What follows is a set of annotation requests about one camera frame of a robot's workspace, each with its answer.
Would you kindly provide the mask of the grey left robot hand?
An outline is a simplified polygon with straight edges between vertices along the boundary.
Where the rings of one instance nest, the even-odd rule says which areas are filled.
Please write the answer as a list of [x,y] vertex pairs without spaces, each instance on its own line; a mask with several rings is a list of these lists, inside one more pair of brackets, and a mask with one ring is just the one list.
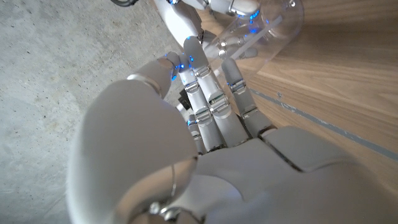
[[200,42],[184,42],[89,105],[71,146],[72,223],[396,223],[397,197],[333,143],[254,109],[234,60],[223,63],[254,121],[223,120],[221,144],[193,135],[165,100],[171,78],[212,74]]

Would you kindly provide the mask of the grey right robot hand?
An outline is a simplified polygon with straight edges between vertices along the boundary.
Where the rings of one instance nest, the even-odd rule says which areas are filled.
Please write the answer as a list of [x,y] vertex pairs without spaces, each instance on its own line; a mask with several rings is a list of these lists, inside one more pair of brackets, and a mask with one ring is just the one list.
[[259,9],[259,3],[253,0],[154,0],[155,7],[168,30],[183,47],[187,38],[195,37],[203,48],[207,47],[216,35],[201,27],[198,10],[220,12],[229,16],[247,19]]

